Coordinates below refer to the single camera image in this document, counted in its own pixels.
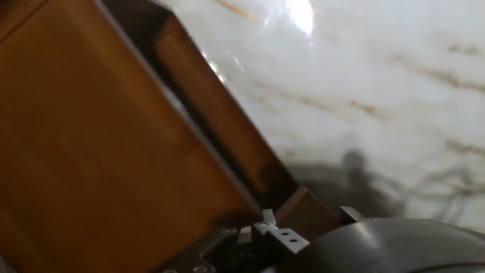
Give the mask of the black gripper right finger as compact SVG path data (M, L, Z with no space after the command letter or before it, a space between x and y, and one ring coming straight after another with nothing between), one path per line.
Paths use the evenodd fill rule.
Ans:
M341 206L339 209L339 219L343 224L354 224L364 221L365 217L351 206Z

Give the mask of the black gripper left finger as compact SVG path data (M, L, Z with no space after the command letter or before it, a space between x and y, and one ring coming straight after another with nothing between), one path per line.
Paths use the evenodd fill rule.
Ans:
M236 231L211 251L211 264L217 272L278 272L309 242L287 227L278 227L270 209L262 219Z

